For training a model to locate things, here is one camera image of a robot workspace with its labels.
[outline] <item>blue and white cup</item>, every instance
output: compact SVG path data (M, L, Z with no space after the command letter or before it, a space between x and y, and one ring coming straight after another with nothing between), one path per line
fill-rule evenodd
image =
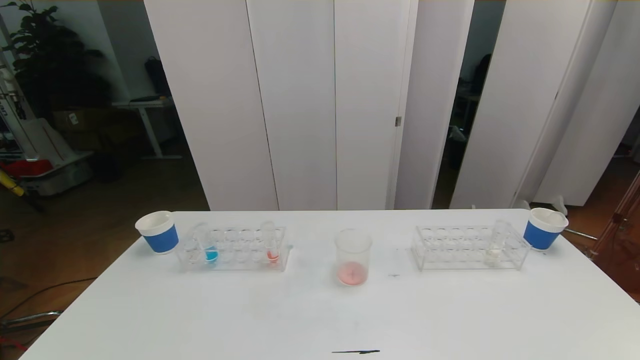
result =
M559 211L531 209L529 222L524 230L524 239L535 250L547 250L567 225L569 220Z
M167 254L178 245L178 233L171 211L156 211L136 221L136 230L157 254Z

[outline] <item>blue liquid in test tube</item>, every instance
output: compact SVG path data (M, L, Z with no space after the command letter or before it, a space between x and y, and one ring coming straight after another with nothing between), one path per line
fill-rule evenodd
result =
M218 249L215 246L207 247L204 253L208 263L215 263L218 259Z

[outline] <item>potted plant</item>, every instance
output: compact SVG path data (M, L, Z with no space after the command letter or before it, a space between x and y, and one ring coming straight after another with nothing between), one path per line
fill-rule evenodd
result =
M54 110L108 106L111 85L93 71L104 55L58 23L58 7L39 12L26 0L0 7L11 6L26 12L10 35L11 47L20 56L13 63L15 78L36 116L51 119Z

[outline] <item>glass beaker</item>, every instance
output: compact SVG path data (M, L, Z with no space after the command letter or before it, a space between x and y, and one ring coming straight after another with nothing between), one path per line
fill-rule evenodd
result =
M345 229L335 237L338 280L347 286L358 286L369 276L371 237L360 230Z

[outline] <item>test tube rack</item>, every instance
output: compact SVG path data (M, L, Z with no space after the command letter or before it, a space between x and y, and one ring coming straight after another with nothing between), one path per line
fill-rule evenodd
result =
M276 249L265 244L255 227L209 227L201 223L180 239L175 253L185 271L277 270L287 266L291 246L284 227L275 228Z
M531 246L507 223L504 244L492 248L493 225L417 226L411 251L420 271L522 268Z

